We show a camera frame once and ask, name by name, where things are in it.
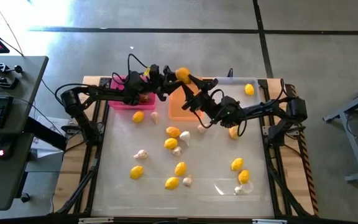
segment toy fruit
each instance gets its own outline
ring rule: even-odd
[[[170,178],[168,178],[168,180],[165,182],[165,189],[173,190],[173,189],[177,188],[178,185],[179,185],[179,179],[178,179],[178,177],[170,177]]]
[[[177,146],[178,146],[178,140],[174,138],[168,138],[167,140],[165,140],[164,147],[166,149],[174,149]]]
[[[139,179],[143,174],[143,167],[142,166],[135,166],[131,169],[131,178],[132,179]]]
[[[175,71],[175,75],[179,80],[183,80],[185,84],[189,84],[191,82],[189,75],[190,70],[188,68],[182,67]]]
[[[251,84],[246,84],[246,95],[252,96],[254,94],[254,87]]]
[[[245,192],[244,192],[244,190],[242,189],[241,186],[237,186],[237,187],[234,189],[234,193],[235,193],[236,195],[243,195]]]
[[[197,126],[197,131],[200,133],[200,134],[203,134],[205,131],[206,131],[206,128],[204,128],[202,125],[198,125]]]
[[[230,134],[230,137],[233,138],[233,139],[238,139],[239,136],[237,135],[237,129],[239,127],[238,126],[234,126],[234,127],[231,127],[229,128],[229,134]]]
[[[144,118],[143,111],[138,111],[134,113],[134,115],[132,116],[132,120],[136,123],[143,121],[143,118]]]
[[[152,112],[151,114],[150,114],[150,117],[152,118],[152,120],[154,121],[154,123],[155,124],[157,124],[158,123],[158,113],[157,112]]]
[[[147,158],[147,152],[146,150],[139,150],[136,155],[134,155],[135,159],[146,159]]]
[[[190,132],[184,131],[179,136],[180,140],[184,141],[187,146],[190,145]]]
[[[183,178],[183,185],[186,187],[191,187],[193,184],[193,178],[191,175],[188,175],[187,177]]]
[[[249,180],[249,171],[248,170],[241,171],[239,174],[240,184],[246,184],[248,183],[248,180]]]
[[[180,146],[177,146],[175,147],[171,153],[174,155],[174,156],[180,156],[181,155],[181,147]]]
[[[242,165],[244,165],[244,160],[242,158],[237,158],[231,163],[231,170],[241,170]]]
[[[180,130],[175,127],[167,127],[165,132],[171,137],[176,138],[180,135]]]
[[[175,168],[175,175],[177,176],[183,176],[186,173],[186,164],[185,162],[179,162],[178,165]]]

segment orange tray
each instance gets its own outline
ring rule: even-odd
[[[195,95],[198,93],[198,88],[194,83],[187,84],[187,86]],[[182,88],[178,88],[169,96],[168,117],[172,121],[198,121],[196,115],[189,109],[183,110],[181,108],[185,104],[185,99],[186,96]],[[196,113],[201,119],[203,118],[204,113],[202,111],[199,110]]]

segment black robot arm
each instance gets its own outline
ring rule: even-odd
[[[95,85],[75,87],[64,91],[60,96],[66,113],[75,118],[81,128],[84,142],[87,145],[95,145],[101,142],[101,135],[95,122],[92,122],[85,115],[87,109],[96,100],[121,101],[127,105],[138,105],[140,96],[147,93],[155,93],[161,101],[165,101],[165,94],[173,93],[177,88],[184,85],[169,67],[165,67],[164,74],[160,74],[157,65],[151,65],[149,75],[144,80],[141,74],[131,71],[125,80],[119,80],[124,89],[101,88]],[[89,97],[82,103],[80,93]]]
[[[211,118],[208,127],[220,122],[221,126],[231,128],[233,126],[239,126],[241,122],[246,122],[248,119],[268,115],[278,116],[281,118],[281,121],[277,125],[269,128],[268,138],[271,143],[282,146],[284,144],[285,133],[294,124],[299,124],[308,117],[305,101],[299,97],[285,97],[280,100],[274,99],[259,105],[241,108],[240,102],[230,96],[223,96],[219,103],[215,102],[208,91],[218,84],[217,79],[214,79],[211,82],[206,82],[199,80],[192,75],[189,75],[189,77],[200,91],[194,95],[191,89],[186,85],[183,85],[182,87],[185,92],[186,102],[182,106],[182,109],[190,109],[194,114],[198,110],[204,111],[208,117]],[[279,104],[283,102],[287,103],[286,111],[280,108]]]

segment cable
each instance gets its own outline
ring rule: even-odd
[[[347,130],[351,135],[353,135],[354,137],[358,137],[358,134],[354,134],[354,133],[350,130],[350,128],[349,128],[349,120],[350,120],[351,115],[353,114],[353,112],[355,112],[355,111],[352,111],[351,113],[349,113],[349,116],[347,117],[346,130]]]
[[[0,15],[1,15],[1,16],[2,16],[2,18],[4,19],[4,21],[5,21],[6,25],[8,26],[8,28],[9,28],[9,30],[11,31],[11,33],[12,33],[13,37],[15,38],[16,43],[17,43],[17,45],[19,46],[19,49],[20,49],[21,55],[23,56],[23,50],[22,50],[22,48],[20,47],[19,41],[17,41],[17,39],[16,39],[15,33],[13,33],[13,31],[12,31],[12,29],[11,29],[11,27],[10,27],[9,23],[7,23],[7,20],[5,19],[4,15],[2,14],[2,12],[1,12],[1,11],[0,11]]]
[[[301,153],[298,152],[296,149],[292,148],[291,146],[286,145],[286,144],[284,144],[284,146],[287,147],[287,148],[289,148],[289,149],[291,149],[292,151],[296,152],[299,156],[301,156]]]
[[[221,89],[217,89],[217,90],[214,90],[212,93],[211,93],[211,98],[213,98],[213,96],[215,95],[215,93],[217,93],[217,92],[221,92],[222,93],[222,98],[224,97],[224,92],[223,92],[223,90],[221,90]]]
[[[137,62],[139,62],[143,67],[145,67],[145,68],[147,68],[147,66],[146,65],[144,65],[135,55],[133,55],[133,54],[129,54],[128,55],[128,59],[127,59],[127,65],[128,65],[128,79],[124,82],[124,83],[127,83],[127,82],[129,82],[129,79],[131,79],[131,77],[129,76],[129,74],[131,73],[131,67],[130,67],[130,65],[129,65],[129,59],[130,59],[130,57],[134,57],[136,60],[137,60]]]
[[[53,204],[53,196],[55,196],[55,192],[53,192],[52,196],[50,196],[50,204],[52,206],[52,213],[55,212],[55,205]]]
[[[208,128],[210,128],[212,126],[212,124],[209,124],[208,126],[205,126],[204,123],[201,121],[200,116],[198,116],[198,114],[196,112],[193,112],[193,114],[196,115],[196,117],[198,118],[198,121],[200,122],[200,125],[202,125],[203,128],[208,129]]]
[[[118,76],[118,78],[121,80],[121,83],[117,82],[117,80],[114,78],[114,75]],[[121,76],[118,75],[116,72],[113,72],[113,73],[111,74],[111,79],[112,79],[115,83],[117,83],[118,85],[123,85],[124,82],[125,82],[125,80],[122,79]]]
[[[52,95],[55,95],[53,93],[53,91],[47,86],[47,84],[44,82],[43,79],[41,79],[41,82],[45,85],[45,87],[49,90],[49,92],[52,94]]]
[[[24,101],[24,102],[30,104],[32,107],[34,107],[34,109],[36,109],[36,110],[38,111],[38,113],[40,113],[40,114],[56,129],[57,132],[59,132],[60,135],[63,136],[63,134],[59,131],[58,128],[56,128],[56,126],[53,124],[53,122],[51,122],[40,110],[38,110],[38,108],[36,108],[33,104],[31,104],[31,103],[28,102],[27,100],[23,100],[23,99],[21,99],[21,98],[19,98],[19,97],[12,96],[12,95],[10,95],[10,94],[8,94],[8,93],[0,93],[0,95],[7,95],[7,96],[13,97],[13,98],[15,98],[15,99],[18,99],[18,100],[21,100],[21,101]]]
[[[17,50],[15,47],[13,47],[12,45],[10,45],[8,42],[6,42],[4,39],[2,39],[0,37],[0,41],[4,42],[6,45],[10,46],[11,48],[13,48],[17,53],[19,53],[21,56],[24,57],[24,54],[22,52],[20,52],[19,50]]]
[[[290,136],[290,135],[287,134],[287,133],[285,133],[285,135],[286,135],[288,138],[290,138],[290,139],[298,140],[297,138],[294,138],[294,137]]]

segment pink tray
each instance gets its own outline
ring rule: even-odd
[[[121,82],[121,80],[118,77],[113,77],[114,80],[117,80],[117,82]],[[122,90],[124,88],[124,85],[118,84],[115,81],[111,80],[110,88],[112,89],[119,89]],[[130,106],[126,105],[123,102],[118,101],[109,101],[109,106],[118,109],[118,110],[154,110],[155,108],[155,94],[154,93],[148,93],[147,96],[149,96],[149,102],[147,103],[140,103],[136,106]]]

